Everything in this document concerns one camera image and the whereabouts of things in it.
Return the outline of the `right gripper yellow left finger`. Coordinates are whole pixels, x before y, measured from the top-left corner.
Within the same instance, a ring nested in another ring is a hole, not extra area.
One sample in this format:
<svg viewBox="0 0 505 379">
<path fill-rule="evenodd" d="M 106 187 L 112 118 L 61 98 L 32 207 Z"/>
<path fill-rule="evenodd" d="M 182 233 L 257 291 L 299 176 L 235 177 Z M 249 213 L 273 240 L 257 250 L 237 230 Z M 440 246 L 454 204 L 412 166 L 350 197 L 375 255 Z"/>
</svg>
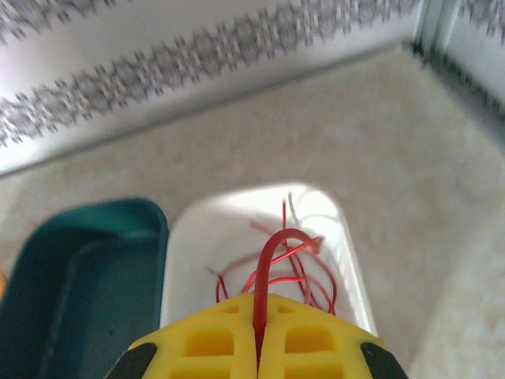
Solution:
<svg viewBox="0 0 505 379">
<path fill-rule="evenodd" d="M 253 297 L 239 295 L 132 343 L 107 378 L 256 378 Z"/>
</svg>

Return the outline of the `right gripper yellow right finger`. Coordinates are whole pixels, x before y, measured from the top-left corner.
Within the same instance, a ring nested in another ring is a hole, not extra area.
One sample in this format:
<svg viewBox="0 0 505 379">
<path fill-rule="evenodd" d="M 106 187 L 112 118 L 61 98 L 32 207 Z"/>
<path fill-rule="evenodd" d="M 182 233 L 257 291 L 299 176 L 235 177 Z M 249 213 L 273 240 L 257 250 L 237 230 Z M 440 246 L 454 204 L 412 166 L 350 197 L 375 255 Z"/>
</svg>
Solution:
<svg viewBox="0 0 505 379">
<path fill-rule="evenodd" d="M 259 378 L 406 378 L 384 342 L 362 328 L 280 295 L 268 296 Z"/>
</svg>

